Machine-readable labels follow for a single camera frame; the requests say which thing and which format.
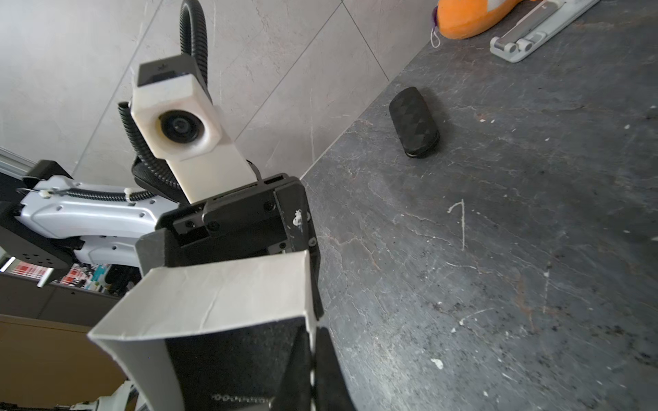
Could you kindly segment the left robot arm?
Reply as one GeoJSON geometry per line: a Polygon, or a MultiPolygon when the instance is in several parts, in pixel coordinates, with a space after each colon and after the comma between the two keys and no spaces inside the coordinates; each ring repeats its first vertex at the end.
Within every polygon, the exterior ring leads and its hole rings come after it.
{"type": "Polygon", "coordinates": [[[62,278],[77,263],[158,267],[308,251],[311,278],[320,248],[302,182],[278,174],[193,204],[150,188],[131,192],[81,184],[56,162],[24,177],[22,198],[1,205],[1,245],[15,258],[62,278]]]}

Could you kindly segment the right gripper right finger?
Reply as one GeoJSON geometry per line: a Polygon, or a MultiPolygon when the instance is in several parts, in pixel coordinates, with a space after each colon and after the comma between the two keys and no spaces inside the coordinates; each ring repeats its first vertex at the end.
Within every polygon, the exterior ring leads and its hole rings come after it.
{"type": "Polygon", "coordinates": [[[314,401],[318,411],[356,411],[327,328],[315,337],[314,401]]]}

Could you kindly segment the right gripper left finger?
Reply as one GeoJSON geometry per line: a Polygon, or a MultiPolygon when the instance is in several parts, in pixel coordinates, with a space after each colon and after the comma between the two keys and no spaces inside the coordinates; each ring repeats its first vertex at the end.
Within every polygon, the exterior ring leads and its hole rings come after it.
{"type": "Polygon", "coordinates": [[[308,332],[304,328],[299,328],[284,377],[272,403],[272,410],[310,411],[312,366],[308,332]]]}

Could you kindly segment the white gift box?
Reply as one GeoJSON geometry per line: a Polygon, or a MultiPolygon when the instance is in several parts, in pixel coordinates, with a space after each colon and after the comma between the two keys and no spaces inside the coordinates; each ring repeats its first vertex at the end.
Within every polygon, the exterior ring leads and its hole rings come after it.
{"type": "Polygon", "coordinates": [[[156,267],[87,334],[151,410],[181,410],[166,339],[303,319],[315,330],[308,251],[205,265],[156,267]]]}

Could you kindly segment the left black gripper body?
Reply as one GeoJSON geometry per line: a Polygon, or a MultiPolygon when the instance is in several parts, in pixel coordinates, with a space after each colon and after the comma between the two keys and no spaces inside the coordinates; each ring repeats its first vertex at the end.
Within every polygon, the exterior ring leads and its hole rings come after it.
{"type": "Polygon", "coordinates": [[[315,315],[321,318],[320,248],[305,186],[277,174],[230,192],[181,205],[135,244],[142,274],[158,267],[202,265],[300,252],[310,254],[315,315]]]}

